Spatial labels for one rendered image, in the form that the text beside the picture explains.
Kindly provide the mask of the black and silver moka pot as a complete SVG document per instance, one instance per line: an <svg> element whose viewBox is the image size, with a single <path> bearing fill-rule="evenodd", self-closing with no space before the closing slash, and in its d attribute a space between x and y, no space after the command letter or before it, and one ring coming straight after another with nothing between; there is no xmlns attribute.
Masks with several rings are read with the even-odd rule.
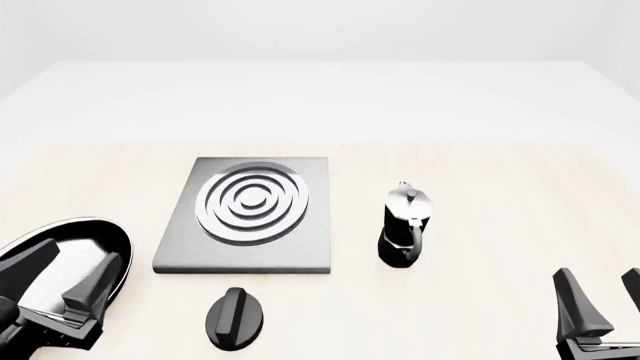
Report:
<svg viewBox="0 0 640 360"><path fill-rule="evenodd" d="M406 269L419 259L423 233L431 219L430 198L408 182L399 182L385 200L384 224L378 239L378 257L388 266Z"/></svg>

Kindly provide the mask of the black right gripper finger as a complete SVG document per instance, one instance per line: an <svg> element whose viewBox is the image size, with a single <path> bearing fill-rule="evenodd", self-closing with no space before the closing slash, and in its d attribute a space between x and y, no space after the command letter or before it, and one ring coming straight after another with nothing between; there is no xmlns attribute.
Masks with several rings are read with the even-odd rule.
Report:
<svg viewBox="0 0 640 360"><path fill-rule="evenodd" d="M558 269L553 282L558 314L557 341L599 338L614 330L586 296L570 269Z"/></svg>
<svg viewBox="0 0 640 360"><path fill-rule="evenodd" d="M640 269L629 269L621 276L624 287L640 312Z"/></svg>

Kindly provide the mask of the grey flat stove plate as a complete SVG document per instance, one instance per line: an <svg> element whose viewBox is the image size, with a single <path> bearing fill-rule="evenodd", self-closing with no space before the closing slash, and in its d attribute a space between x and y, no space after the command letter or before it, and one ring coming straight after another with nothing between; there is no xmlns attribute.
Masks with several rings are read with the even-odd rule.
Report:
<svg viewBox="0 0 640 360"><path fill-rule="evenodd" d="M152 262L158 274L328 274L325 157L200 157Z"/></svg>

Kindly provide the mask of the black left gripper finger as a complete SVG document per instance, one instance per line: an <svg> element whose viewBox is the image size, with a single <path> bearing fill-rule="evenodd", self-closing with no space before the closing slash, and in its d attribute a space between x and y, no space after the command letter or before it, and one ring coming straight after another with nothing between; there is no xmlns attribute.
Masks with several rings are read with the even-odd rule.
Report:
<svg viewBox="0 0 640 360"><path fill-rule="evenodd" d="M55 240L46 239L12 257L0 260L0 296L18 303L59 252Z"/></svg>
<svg viewBox="0 0 640 360"><path fill-rule="evenodd" d="M110 253L86 278L62 294L65 320L102 320L118 281L122 259Z"/></svg>

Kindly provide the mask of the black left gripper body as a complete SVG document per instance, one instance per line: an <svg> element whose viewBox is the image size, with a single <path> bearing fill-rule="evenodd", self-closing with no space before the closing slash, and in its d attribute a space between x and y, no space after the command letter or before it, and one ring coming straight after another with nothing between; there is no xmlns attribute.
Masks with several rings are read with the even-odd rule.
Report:
<svg viewBox="0 0 640 360"><path fill-rule="evenodd" d="M0 304L0 351L36 351L41 347L90 350L102 335L102 323L89 319L75 328L16 304Z"/></svg>

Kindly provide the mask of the black frying pan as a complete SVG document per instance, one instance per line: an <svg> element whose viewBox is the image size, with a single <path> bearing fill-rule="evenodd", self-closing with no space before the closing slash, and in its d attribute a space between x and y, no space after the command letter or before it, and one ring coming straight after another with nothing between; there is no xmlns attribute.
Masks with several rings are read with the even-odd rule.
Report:
<svg viewBox="0 0 640 360"><path fill-rule="evenodd" d="M55 240L60 251L58 256L33 281L18 303L0 296L0 304L16 304L78 328L87 320L63 318L65 305L62 294L93 272L108 254L117 253L122 259L122 268L109 296L108 308L129 274L133 260L131 239L122 227L112 221L94 217L70 218L39 227L1 247L0 260L46 239ZM0 351L0 360L30 360L36 351Z"/></svg>

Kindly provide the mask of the round black stove knob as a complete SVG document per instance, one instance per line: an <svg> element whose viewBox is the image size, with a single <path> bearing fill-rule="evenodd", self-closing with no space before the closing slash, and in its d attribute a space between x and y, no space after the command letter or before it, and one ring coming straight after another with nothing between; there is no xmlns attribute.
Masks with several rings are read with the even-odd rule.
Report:
<svg viewBox="0 0 640 360"><path fill-rule="evenodd" d="M205 331L218 349L237 351L258 338L264 324L260 302L241 287L230 287L209 309Z"/></svg>

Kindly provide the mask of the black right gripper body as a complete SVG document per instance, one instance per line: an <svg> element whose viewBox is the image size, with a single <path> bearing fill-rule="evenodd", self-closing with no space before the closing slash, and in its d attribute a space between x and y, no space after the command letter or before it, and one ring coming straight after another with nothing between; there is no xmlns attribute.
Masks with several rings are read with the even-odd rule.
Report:
<svg viewBox="0 0 640 360"><path fill-rule="evenodd" d="M599 336L558 337L561 360L640 360L640 343L603 342Z"/></svg>

